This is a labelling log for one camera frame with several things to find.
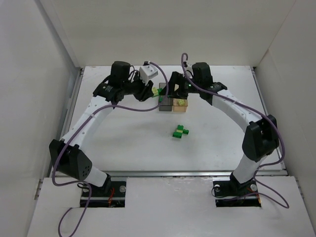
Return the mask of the green yellow lego cluster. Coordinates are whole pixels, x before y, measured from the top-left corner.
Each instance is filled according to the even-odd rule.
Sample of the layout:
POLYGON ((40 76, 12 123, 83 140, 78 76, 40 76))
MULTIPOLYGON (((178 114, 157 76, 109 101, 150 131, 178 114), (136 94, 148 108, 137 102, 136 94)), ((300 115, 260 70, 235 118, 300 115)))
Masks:
POLYGON ((172 137, 181 139, 182 135, 188 135, 189 130, 185 129, 183 125, 177 125, 176 130, 172 133, 172 137))

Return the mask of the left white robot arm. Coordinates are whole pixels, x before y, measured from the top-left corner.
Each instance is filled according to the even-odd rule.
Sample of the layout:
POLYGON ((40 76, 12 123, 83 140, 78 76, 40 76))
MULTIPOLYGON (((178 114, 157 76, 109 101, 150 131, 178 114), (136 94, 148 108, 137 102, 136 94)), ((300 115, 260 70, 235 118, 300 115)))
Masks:
POLYGON ((93 91, 76 124, 60 140, 51 141, 49 151, 54 172, 102 189, 108 187, 110 176, 92 164, 85 150, 98 127, 124 96, 133 95, 140 102, 153 96, 152 78, 158 75, 157 68, 146 63, 140 66, 133 79, 130 79, 130 68, 127 62, 115 61, 110 74, 93 91))

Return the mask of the yellow lego from cluster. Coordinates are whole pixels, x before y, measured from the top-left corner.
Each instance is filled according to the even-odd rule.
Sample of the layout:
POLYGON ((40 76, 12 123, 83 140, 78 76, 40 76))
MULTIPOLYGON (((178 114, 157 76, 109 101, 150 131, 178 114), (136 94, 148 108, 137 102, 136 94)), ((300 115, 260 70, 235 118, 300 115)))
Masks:
POLYGON ((159 90, 156 87, 152 88, 153 97, 159 96, 159 90))

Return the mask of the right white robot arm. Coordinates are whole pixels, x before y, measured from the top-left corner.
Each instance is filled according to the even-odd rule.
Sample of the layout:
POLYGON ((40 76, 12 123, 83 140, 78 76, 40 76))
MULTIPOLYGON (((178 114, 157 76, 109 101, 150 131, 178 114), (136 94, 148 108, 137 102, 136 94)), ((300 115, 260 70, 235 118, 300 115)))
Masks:
POLYGON ((210 67, 205 62, 191 67, 185 65, 184 68, 186 73, 172 72, 162 94, 177 99, 186 99, 190 93, 199 94, 201 99, 221 110, 241 128, 244 132, 243 156, 230 180, 237 186, 244 186, 266 157, 279 146, 276 118, 271 115, 264 118, 242 106, 224 84, 214 82, 210 67))

